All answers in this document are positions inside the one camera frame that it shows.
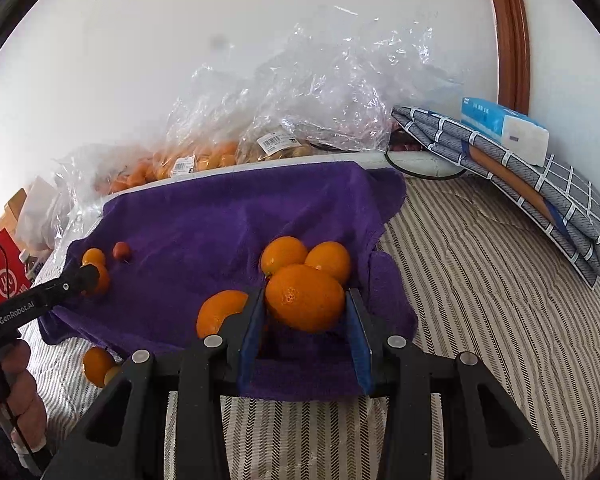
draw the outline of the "cardboard box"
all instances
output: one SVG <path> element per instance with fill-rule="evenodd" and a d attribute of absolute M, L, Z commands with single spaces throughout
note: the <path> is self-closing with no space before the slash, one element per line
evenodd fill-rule
<path fill-rule="evenodd" d="M 16 240 L 16 226 L 18 225 L 18 218 L 22 211 L 24 201 L 27 199 L 27 193 L 24 189 L 20 188 L 15 195 L 13 195 L 4 206 L 4 213 L 0 216 L 0 231 L 6 229 L 11 237 L 11 240 L 16 243 L 20 250 L 26 249 L 27 246 L 22 242 Z"/>

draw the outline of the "black cable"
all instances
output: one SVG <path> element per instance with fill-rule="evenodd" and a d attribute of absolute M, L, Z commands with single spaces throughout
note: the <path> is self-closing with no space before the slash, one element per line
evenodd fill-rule
<path fill-rule="evenodd" d="M 329 146 L 328 144 L 314 144 L 313 142 L 309 142 L 309 144 L 312 145 L 314 148 L 317 148 L 318 150 L 322 150 L 324 152 L 357 153 L 355 150 L 341 150 L 339 148 L 334 148 L 333 146 Z M 386 161 L 389 163 L 389 165 L 392 168 L 400 171 L 400 173 L 404 173 L 409 176 L 413 176 L 415 178 L 422 178 L 424 180 L 451 180 L 453 178 L 458 178 L 462 174 L 466 173 L 466 169 L 462 169 L 462 170 L 458 171 L 457 173 L 447 175 L 447 176 L 432 176 L 432 175 L 415 173 L 413 171 L 405 170 L 404 168 L 401 168 L 400 166 L 398 166 L 394 161 L 392 161 L 391 158 L 389 158 L 389 146 L 387 146 L 387 149 L 384 151 L 384 158 L 386 159 Z"/>
<path fill-rule="evenodd" d="M 421 178 L 423 180 L 451 180 L 453 178 L 458 178 L 462 174 L 466 173 L 466 169 L 464 169 L 464 168 L 462 170 L 458 171 L 457 173 L 447 175 L 447 176 L 425 175 L 422 173 L 415 173 L 414 171 L 405 170 L 404 168 L 401 168 L 394 161 L 391 160 L 391 158 L 389 157 L 389 147 L 387 147 L 387 149 L 384 150 L 384 158 L 386 159 L 386 161 L 389 163 L 389 165 L 392 168 L 400 171 L 400 173 L 404 173 L 406 175 L 413 176 L 415 178 Z"/>
<path fill-rule="evenodd" d="M 2 251 L 2 256 L 4 257 L 4 271 L 7 273 L 7 300 L 9 299 L 9 259 L 7 258 L 7 251 L 4 250 L 4 247 L 0 245 L 0 250 Z"/>
<path fill-rule="evenodd" d="M 7 251 L 4 250 L 4 247 L 2 247 L 0 245 L 0 250 L 2 251 L 2 255 L 4 256 L 4 269 L 5 272 L 7 273 L 7 299 L 9 299 L 9 260 L 7 258 Z M 9 403 L 5 400 L 4 401 L 4 407 L 7 410 L 7 414 L 9 415 L 9 419 L 10 419 L 10 423 L 11 425 L 15 428 L 16 432 L 18 433 L 18 436 L 20 437 L 20 440 L 22 441 L 25 449 L 27 450 L 27 453 L 29 453 L 29 455 L 31 456 L 31 458 L 33 459 L 33 461 L 36 463 L 36 466 L 38 466 L 38 469 L 40 471 L 43 470 L 42 467 L 40 467 L 40 464 L 38 464 L 38 462 L 36 461 L 36 458 L 33 455 L 33 451 L 31 450 L 31 446 L 29 445 L 29 443 L 27 442 L 27 439 L 24 438 L 24 435 L 22 434 L 22 430 L 20 429 L 19 425 L 18 425 L 18 419 L 16 418 L 16 416 L 13 415 L 13 412 L 11 411 L 11 408 L 9 407 Z"/>
<path fill-rule="evenodd" d="M 333 152 L 333 153 L 359 153 L 356 150 L 341 150 L 340 148 L 334 148 L 328 144 L 323 144 L 321 142 L 311 142 L 309 144 L 316 148 L 317 150 L 321 150 L 322 152 Z"/>
<path fill-rule="evenodd" d="M 22 434 L 22 430 L 18 426 L 18 419 L 13 415 L 13 412 L 11 411 L 11 408 L 9 407 L 9 403 L 5 402 L 4 407 L 7 410 L 7 413 L 9 414 L 9 421 L 10 421 L 11 425 L 16 429 L 16 432 L 18 433 L 20 440 L 24 444 L 24 447 L 27 450 L 27 453 L 29 453 L 29 455 L 33 459 L 33 462 L 36 462 L 36 458 L 33 456 L 33 451 L 31 450 L 31 446 L 27 442 L 27 439 L 24 438 L 24 435 Z M 38 466 L 38 469 L 40 469 L 40 471 L 44 470 L 44 468 L 40 467 L 40 464 L 38 464 L 38 462 L 36 462 L 36 465 Z"/>

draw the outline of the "white wall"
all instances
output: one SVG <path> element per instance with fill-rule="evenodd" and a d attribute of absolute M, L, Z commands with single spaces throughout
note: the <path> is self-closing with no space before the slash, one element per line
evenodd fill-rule
<path fill-rule="evenodd" d="M 600 190 L 600 34 L 572 0 L 525 0 L 531 47 L 529 115 L 549 150 Z"/>
<path fill-rule="evenodd" d="M 248 73 L 320 4 L 397 25 L 423 18 L 432 60 L 460 70 L 466 94 L 495 99 L 490 0 L 40 0 L 0 51 L 0 212 L 53 158 L 167 113 L 193 69 L 213 61 L 216 35 Z"/>

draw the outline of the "blue tissue package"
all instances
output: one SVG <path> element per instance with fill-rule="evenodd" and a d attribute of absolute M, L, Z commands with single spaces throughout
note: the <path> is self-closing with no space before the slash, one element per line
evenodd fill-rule
<path fill-rule="evenodd" d="M 544 166 L 549 132 L 526 115 L 486 99 L 465 97 L 462 99 L 461 122 L 529 164 Z"/>

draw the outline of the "folded blanket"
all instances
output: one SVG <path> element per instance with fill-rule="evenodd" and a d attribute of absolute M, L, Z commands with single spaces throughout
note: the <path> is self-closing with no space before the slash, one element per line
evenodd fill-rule
<path fill-rule="evenodd" d="M 417 320 L 391 256 L 375 251 L 384 224 L 401 207 L 404 179 L 353 162 L 305 164 L 206 176 L 123 194 L 100 223 L 71 244 L 67 265 L 125 240 L 129 264 L 107 259 L 111 286 L 102 298 L 79 298 L 40 318 L 48 344 L 71 335 L 127 356 L 139 348 L 186 348 L 209 296 L 264 284 L 260 254 L 279 236 L 308 247 L 344 244 L 353 259 L 350 286 L 390 330 L 413 338 Z M 273 325 L 274 358 L 258 359 L 245 395 L 331 400 L 359 394 L 344 324 L 321 334 Z"/>
<path fill-rule="evenodd" d="M 393 117 L 429 151 L 491 180 L 558 246 L 593 286 L 600 277 L 600 193 L 550 154 L 532 166 L 494 140 L 448 117 L 412 107 Z"/>

